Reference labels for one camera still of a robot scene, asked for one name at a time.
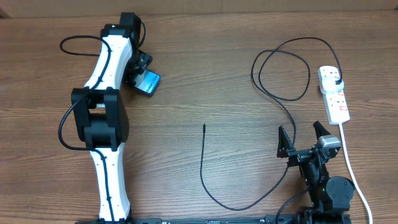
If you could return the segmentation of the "blue Samsung smartphone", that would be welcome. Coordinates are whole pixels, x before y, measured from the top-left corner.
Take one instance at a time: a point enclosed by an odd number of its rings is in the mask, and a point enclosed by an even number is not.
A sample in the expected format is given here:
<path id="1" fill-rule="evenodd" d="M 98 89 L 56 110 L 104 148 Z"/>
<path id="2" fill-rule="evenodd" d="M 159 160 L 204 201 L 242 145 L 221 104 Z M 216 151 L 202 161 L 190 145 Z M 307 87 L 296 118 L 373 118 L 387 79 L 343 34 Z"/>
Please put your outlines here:
<path id="1" fill-rule="evenodd" d="M 145 70 L 142 74 L 137 75 L 134 80 L 134 88 L 143 92 L 147 96 L 152 96 L 160 83 L 160 75 Z"/>

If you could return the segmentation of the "white power strip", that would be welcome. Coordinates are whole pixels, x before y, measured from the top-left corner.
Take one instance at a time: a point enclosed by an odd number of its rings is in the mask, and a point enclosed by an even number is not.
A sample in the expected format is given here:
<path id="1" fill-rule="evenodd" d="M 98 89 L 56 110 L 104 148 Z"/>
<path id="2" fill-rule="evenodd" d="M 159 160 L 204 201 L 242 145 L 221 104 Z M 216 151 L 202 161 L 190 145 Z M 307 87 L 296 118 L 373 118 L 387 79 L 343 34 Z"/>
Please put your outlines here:
<path id="1" fill-rule="evenodd" d="M 327 65 L 318 69 L 319 86 L 321 76 L 335 77 L 338 81 L 340 80 L 339 70 L 333 66 Z M 350 120 L 348 105 L 343 90 L 327 94 L 322 93 L 322 96 L 329 124 L 338 125 Z"/>

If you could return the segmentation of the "white charger plug adapter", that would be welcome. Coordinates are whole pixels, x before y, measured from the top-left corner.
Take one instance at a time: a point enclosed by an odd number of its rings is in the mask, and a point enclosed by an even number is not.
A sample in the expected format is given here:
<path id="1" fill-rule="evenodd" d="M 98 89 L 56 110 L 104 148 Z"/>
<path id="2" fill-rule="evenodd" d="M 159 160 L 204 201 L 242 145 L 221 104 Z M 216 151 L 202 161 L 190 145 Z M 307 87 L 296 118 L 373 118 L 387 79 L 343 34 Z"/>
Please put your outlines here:
<path id="1" fill-rule="evenodd" d="M 337 81 L 338 81 L 338 79 L 336 79 L 335 77 L 330 78 L 330 77 L 321 76 L 320 91 L 323 94 L 327 94 L 327 93 L 332 93 L 335 91 L 343 90 L 345 87 L 344 81 L 341 81 L 339 84 L 336 83 Z"/>

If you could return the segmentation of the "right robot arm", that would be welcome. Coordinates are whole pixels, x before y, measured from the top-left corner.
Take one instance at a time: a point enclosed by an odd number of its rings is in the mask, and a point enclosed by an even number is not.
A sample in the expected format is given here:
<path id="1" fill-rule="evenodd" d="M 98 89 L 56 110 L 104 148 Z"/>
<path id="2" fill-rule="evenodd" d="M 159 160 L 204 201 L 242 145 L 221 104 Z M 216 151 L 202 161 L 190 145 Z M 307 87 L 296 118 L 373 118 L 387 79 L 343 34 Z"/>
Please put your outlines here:
<path id="1" fill-rule="evenodd" d="M 341 149 L 341 141 L 328 132 L 319 121 L 313 123 L 317 142 L 309 149 L 296 150 L 285 129 L 279 127 L 277 157 L 287 158 L 287 167 L 299 167 L 306 189 L 281 206 L 274 218 L 276 223 L 350 223 L 350 209 L 356 187 L 341 176 L 329 176 L 326 163 Z M 297 213 L 282 215 L 283 209 L 297 198 L 309 194 L 312 205 Z"/>

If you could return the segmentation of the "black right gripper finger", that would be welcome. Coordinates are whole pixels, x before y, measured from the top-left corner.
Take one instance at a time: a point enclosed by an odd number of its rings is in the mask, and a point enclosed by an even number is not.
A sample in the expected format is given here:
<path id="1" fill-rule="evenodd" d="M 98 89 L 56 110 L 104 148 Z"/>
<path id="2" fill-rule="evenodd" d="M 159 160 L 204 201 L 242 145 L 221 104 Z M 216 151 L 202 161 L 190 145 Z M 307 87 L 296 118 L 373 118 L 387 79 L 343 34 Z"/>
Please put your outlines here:
<path id="1" fill-rule="evenodd" d="M 283 126 L 279 126 L 278 137 L 277 157 L 289 157 L 295 151 L 295 148 Z"/>
<path id="2" fill-rule="evenodd" d="M 314 122 L 313 123 L 313 127 L 314 127 L 314 130 L 315 130 L 315 134 L 316 134 L 317 139 L 319 139 L 322 136 L 328 136 L 328 135 L 331 134 L 329 131 L 327 131 L 324 128 L 324 126 L 319 121 Z"/>

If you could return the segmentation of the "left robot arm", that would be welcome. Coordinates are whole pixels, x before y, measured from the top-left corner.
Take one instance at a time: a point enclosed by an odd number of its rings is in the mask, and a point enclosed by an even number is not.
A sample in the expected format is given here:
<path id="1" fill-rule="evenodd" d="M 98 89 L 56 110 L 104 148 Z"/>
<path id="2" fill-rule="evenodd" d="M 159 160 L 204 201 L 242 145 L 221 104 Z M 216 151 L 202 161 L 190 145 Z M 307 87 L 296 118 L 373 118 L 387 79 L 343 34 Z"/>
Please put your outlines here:
<path id="1" fill-rule="evenodd" d="M 160 76 L 148 70 L 152 57 L 140 46 L 145 25 L 133 12 L 121 14 L 118 24 L 106 24 L 98 36 L 101 51 L 90 79 L 71 93 L 71 108 L 79 139 L 96 167 L 100 210 L 95 223 L 132 223 L 127 197 L 123 151 L 129 120 L 120 88 L 127 84 L 149 96 Z"/>

